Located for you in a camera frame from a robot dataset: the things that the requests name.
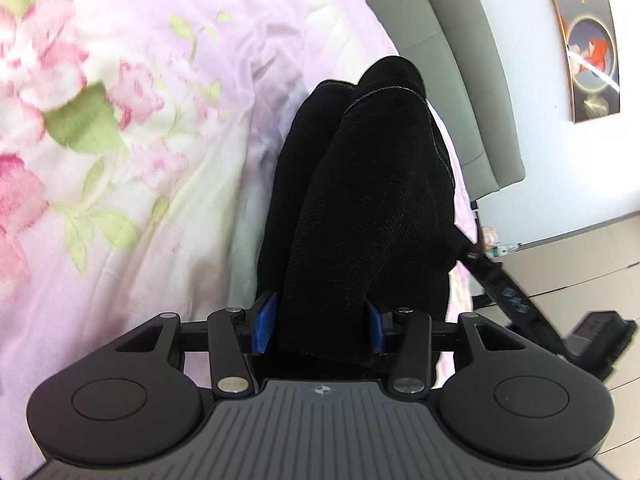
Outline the black pants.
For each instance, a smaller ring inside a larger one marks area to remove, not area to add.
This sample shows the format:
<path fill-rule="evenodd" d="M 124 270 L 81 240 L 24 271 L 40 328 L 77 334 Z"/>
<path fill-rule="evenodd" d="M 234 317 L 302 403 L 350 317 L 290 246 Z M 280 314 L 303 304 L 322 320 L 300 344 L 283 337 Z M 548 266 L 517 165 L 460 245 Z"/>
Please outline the black pants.
<path fill-rule="evenodd" d="M 361 377 L 372 308 L 446 318 L 456 259 L 454 170 L 422 77 L 400 56 L 356 84 L 326 80 L 299 107 L 278 158 L 257 266 L 277 296 L 265 352 L 281 379 Z"/>

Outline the grey upholstered headboard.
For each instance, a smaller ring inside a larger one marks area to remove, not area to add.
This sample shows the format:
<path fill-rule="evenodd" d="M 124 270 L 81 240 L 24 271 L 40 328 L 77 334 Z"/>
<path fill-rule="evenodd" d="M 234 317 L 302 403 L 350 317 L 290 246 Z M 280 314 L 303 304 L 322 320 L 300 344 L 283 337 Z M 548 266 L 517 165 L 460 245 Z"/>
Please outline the grey upholstered headboard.
<path fill-rule="evenodd" d="M 480 0 L 367 0 L 399 54 L 420 70 L 471 200 L 525 177 L 511 96 Z"/>

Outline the gold framed wall art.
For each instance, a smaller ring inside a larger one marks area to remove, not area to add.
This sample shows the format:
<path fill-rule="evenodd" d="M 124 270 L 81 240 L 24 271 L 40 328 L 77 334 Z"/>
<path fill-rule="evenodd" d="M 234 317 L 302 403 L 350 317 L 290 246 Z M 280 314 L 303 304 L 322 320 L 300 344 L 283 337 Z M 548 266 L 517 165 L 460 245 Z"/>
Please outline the gold framed wall art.
<path fill-rule="evenodd" d="M 573 122 L 620 111 L 620 59 L 610 0 L 552 0 L 564 41 Z"/>

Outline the pink floral duvet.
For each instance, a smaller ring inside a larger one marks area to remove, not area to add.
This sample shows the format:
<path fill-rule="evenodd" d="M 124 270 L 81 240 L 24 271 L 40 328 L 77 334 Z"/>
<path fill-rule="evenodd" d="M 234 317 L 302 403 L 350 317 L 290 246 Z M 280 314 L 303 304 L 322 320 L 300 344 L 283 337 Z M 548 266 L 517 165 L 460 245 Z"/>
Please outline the pink floral duvet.
<path fill-rule="evenodd" d="M 366 0 L 1 0 L 3 478 L 42 464 L 48 377 L 252 302 L 299 104 L 394 52 Z"/>

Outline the beige bedside cabinet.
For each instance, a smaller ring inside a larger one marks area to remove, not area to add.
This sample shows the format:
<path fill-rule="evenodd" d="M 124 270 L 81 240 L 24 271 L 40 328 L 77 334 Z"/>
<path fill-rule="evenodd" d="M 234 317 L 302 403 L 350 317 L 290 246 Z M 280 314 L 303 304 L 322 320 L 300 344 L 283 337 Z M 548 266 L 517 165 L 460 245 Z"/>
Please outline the beige bedside cabinet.
<path fill-rule="evenodd" d="M 500 259 L 555 328 L 567 335 L 589 311 L 639 319 L 639 218 L 526 248 Z M 599 456 L 622 479 L 639 477 L 639 339 L 606 381 L 615 422 Z"/>

